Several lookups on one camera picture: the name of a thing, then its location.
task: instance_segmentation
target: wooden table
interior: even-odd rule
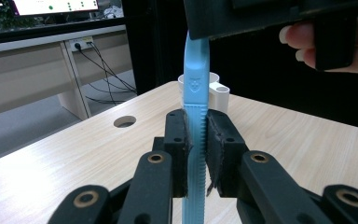
[[[167,83],[0,159],[0,224],[46,223],[62,199],[88,184],[109,190],[132,178],[139,158],[164,135],[165,115],[178,109]],[[358,188],[358,128],[230,95],[228,115],[248,147],[273,155],[303,188]],[[115,120],[133,116],[127,128]],[[181,222],[174,200],[173,223]],[[206,223],[240,223],[234,199],[214,190]]]

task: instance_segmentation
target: gray floor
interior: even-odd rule
[[[120,78],[135,87],[131,71],[121,74]],[[123,85],[114,77],[110,77],[109,82],[123,88]],[[97,100],[111,101],[110,94],[104,92],[108,91],[106,81],[100,80],[91,83],[91,85],[102,91],[85,85],[83,88],[86,96]],[[112,94],[115,101],[127,101],[136,96],[133,92],[121,93],[125,90],[113,86],[110,91],[115,92]],[[88,102],[93,116],[115,106],[114,104],[97,103],[89,99]],[[60,105],[57,96],[3,112],[0,114],[0,158],[80,121]]]

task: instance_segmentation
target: blue object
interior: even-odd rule
[[[200,224],[204,221],[209,65],[209,39],[191,40],[187,33],[183,93],[192,148],[188,155],[187,166],[188,195],[183,199],[182,204],[184,224]]]

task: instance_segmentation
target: white cup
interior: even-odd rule
[[[181,95],[181,106],[183,107],[183,84],[185,77],[184,75],[179,76],[179,92]],[[228,98],[229,98],[229,87],[226,87],[219,83],[220,76],[216,73],[209,73],[209,102],[208,108],[219,110],[223,113],[227,113],[228,110]]]

